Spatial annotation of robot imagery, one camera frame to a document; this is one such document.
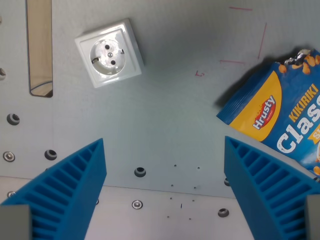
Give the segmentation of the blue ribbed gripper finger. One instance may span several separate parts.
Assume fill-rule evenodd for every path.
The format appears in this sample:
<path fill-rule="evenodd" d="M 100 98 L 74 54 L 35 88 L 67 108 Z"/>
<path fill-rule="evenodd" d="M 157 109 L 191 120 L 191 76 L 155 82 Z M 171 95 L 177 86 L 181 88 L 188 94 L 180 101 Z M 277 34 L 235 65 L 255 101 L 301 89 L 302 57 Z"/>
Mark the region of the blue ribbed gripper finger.
<path fill-rule="evenodd" d="M 1 205 L 30 207 L 34 240 L 83 240 L 106 176 L 100 138 L 49 167 Z"/>
<path fill-rule="evenodd" d="M 224 173 L 256 240 L 305 240 L 305 202 L 320 184 L 296 168 L 226 136 Z"/>

